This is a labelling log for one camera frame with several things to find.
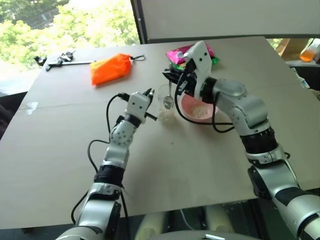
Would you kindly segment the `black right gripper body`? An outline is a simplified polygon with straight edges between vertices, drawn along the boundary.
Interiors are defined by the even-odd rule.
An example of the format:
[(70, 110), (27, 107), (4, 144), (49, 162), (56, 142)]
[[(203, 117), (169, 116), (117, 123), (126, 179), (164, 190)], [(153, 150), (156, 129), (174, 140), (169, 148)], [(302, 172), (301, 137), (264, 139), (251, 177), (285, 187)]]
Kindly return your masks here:
[(184, 70), (182, 71), (175, 89), (175, 95), (181, 95), (186, 93), (187, 95), (195, 96), (196, 87), (196, 77), (194, 71), (196, 69), (196, 64), (194, 61), (189, 61), (186, 63)]

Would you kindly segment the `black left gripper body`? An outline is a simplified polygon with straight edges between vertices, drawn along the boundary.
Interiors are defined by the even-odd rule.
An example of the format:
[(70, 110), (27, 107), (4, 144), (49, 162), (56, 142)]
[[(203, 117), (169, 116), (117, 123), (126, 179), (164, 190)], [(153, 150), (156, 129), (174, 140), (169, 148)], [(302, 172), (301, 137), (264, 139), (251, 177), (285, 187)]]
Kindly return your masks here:
[(148, 113), (148, 109), (149, 109), (150, 105), (151, 105), (152, 102), (153, 102), (153, 98), (154, 98), (154, 97), (148, 97), (148, 98), (149, 98), (149, 103), (148, 103), (148, 105), (147, 105), (147, 107), (146, 107), (146, 110), (145, 110), (145, 114), (144, 114), (144, 117), (145, 117), (145, 118), (146, 118), (146, 113)]

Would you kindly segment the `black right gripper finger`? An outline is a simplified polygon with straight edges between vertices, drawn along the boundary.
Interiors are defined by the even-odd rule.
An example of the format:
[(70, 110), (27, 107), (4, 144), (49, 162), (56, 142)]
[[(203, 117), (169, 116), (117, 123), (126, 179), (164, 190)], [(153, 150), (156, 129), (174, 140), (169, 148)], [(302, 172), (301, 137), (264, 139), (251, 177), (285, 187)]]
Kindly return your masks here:
[(162, 72), (163, 76), (168, 79), (173, 84), (177, 84), (181, 74), (180, 73), (173, 73), (173, 72)]
[(173, 76), (180, 76), (184, 71), (182, 69), (174, 68), (174, 67), (169, 67), (165, 68), (163, 70), (163, 74), (165, 76), (173, 75)]

